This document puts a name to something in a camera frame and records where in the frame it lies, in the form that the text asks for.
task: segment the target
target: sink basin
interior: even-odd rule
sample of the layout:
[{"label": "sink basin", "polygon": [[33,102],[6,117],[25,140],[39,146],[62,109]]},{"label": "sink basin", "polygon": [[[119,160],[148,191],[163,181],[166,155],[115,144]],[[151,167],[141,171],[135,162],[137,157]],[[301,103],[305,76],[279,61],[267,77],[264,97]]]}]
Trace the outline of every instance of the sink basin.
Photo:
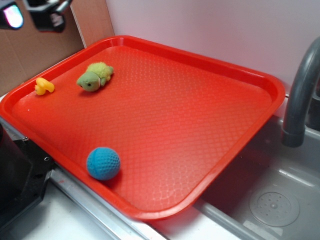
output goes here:
[{"label": "sink basin", "polygon": [[307,130],[303,145],[290,148],[280,132],[274,116],[201,198],[258,238],[319,239],[319,133]]}]

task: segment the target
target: plastic tray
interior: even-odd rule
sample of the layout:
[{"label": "plastic tray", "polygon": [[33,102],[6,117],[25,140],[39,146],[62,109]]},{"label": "plastic tray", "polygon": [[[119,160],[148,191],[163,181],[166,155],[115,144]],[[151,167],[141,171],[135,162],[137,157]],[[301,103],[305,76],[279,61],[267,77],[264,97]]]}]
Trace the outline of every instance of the plastic tray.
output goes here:
[{"label": "plastic tray", "polygon": [[[96,92],[76,85],[89,64],[114,67]],[[36,78],[55,85],[36,95]],[[278,79],[130,36],[101,40],[11,91],[0,114],[124,214],[140,220],[190,206],[281,105]],[[97,147],[119,174],[89,176]]]}]

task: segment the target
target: faucet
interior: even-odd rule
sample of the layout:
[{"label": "faucet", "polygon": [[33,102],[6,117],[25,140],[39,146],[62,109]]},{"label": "faucet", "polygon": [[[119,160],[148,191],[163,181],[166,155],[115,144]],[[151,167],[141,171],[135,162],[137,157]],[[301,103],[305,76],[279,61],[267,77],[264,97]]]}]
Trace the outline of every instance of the faucet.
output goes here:
[{"label": "faucet", "polygon": [[304,142],[306,125],[320,131],[320,37],[306,51],[295,75],[282,124],[282,144]]}]

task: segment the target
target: tray rim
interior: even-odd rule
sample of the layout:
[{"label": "tray rim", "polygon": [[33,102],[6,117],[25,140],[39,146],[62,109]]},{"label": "tray rim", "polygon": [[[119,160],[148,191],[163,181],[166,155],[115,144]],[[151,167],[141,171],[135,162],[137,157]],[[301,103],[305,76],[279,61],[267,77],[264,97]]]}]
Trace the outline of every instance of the tray rim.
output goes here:
[{"label": "tray rim", "polygon": [[[241,80],[242,82],[264,89],[271,97],[271,105],[269,106],[267,111],[265,111],[257,119],[257,121],[249,127],[249,129],[244,133],[244,135],[231,148],[232,151],[228,151],[227,154],[224,155],[223,158],[221,158],[221,160],[217,163],[214,169],[211,169],[210,172],[203,177],[202,181],[184,199],[182,199],[176,205],[166,209],[161,209],[157,211],[145,211],[137,209],[127,200],[123,199],[120,195],[116,194],[99,181],[93,178],[83,178],[84,173],[82,171],[70,171],[70,169],[77,166],[75,163],[73,163],[71,160],[65,157],[62,153],[51,154],[52,151],[56,152],[54,147],[49,146],[48,144],[46,144],[44,140],[37,137],[37,134],[33,132],[31,129],[26,129],[19,120],[15,119],[10,114],[13,106],[21,98],[34,91],[35,81],[38,77],[54,79],[55,77],[61,75],[66,71],[66,68],[64,66],[70,64],[77,65],[77,63],[82,62],[83,58],[89,58],[91,56],[94,56],[95,54],[99,53],[102,50],[105,50],[106,48],[120,46],[134,47],[135,49],[142,50],[144,52],[148,52],[150,54],[154,54],[170,60],[174,60],[185,65],[197,67],[212,73],[218,72],[217,74],[219,74],[219,72],[223,72],[223,74],[220,75],[236,80],[239,80],[239,78],[246,76],[246,80]],[[94,191],[97,192],[97,194],[99,194],[106,201],[111,203],[114,207],[121,210],[123,213],[129,215],[132,218],[147,221],[170,217],[191,206],[201,195],[201,193],[209,186],[209,184],[215,180],[215,178],[218,176],[217,172],[220,173],[221,171],[223,171],[223,169],[226,166],[228,166],[228,164],[237,155],[237,153],[244,147],[243,144],[240,144],[240,142],[248,143],[249,140],[259,131],[259,129],[268,121],[268,119],[283,103],[285,99],[285,94],[285,88],[280,82],[280,80],[270,74],[239,66],[233,63],[206,57],[196,53],[191,53],[174,47],[162,45],[152,41],[144,40],[141,38],[119,35],[107,37],[92,44],[91,46],[75,53],[67,59],[48,68],[44,72],[36,75],[35,77],[29,79],[25,83],[10,91],[0,102],[0,116],[7,120],[10,124],[12,124],[18,131],[28,136],[30,139],[36,139],[36,143],[40,147],[42,147],[46,152],[49,152],[54,159],[59,158],[59,164],[63,168],[65,168],[68,172],[71,172],[75,177],[77,177],[80,181],[86,184],[89,188],[92,188],[93,186]]]}]

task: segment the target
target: blue ball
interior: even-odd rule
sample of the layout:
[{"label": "blue ball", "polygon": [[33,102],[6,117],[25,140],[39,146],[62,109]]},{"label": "blue ball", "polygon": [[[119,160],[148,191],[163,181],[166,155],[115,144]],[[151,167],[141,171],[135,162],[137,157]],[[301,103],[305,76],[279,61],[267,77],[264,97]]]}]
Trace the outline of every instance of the blue ball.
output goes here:
[{"label": "blue ball", "polygon": [[86,161],[89,174],[97,180],[109,180],[120,170],[119,155],[108,147],[98,147],[93,150]]}]

